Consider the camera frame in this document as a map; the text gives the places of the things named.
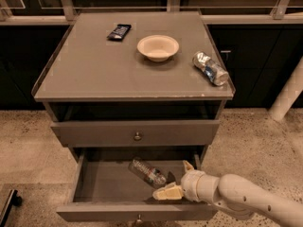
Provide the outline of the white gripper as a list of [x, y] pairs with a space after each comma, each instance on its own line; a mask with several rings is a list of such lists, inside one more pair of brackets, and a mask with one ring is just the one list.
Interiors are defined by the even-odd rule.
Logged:
[[203, 171], [194, 169], [194, 166], [187, 160], [183, 161], [186, 174], [181, 179], [181, 186], [176, 183], [169, 183], [164, 187], [155, 190], [152, 196], [158, 201], [180, 200], [185, 197], [188, 201], [200, 202], [198, 197], [198, 182], [205, 175]]

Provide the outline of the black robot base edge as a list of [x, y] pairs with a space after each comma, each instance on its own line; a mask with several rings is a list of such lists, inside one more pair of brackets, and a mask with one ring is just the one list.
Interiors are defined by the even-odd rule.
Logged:
[[11, 208], [13, 206], [21, 206], [22, 202], [23, 199], [18, 195], [18, 191], [16, 189], [11, 189], [0, 214], [0, 227], [5, 227]]

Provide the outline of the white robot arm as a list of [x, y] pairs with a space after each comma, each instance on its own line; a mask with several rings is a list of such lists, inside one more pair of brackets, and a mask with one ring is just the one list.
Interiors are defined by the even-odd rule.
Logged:
[[230, 217], [247, 220], [255, 213], [269, 218], [281, 227], [303, 227], [303, 204], [275, 195], [247, 179], [225, 174], [208, 175], [184, 161], [181, 184], [169, 183], [153, 192], [158, 200], [206, 202]]

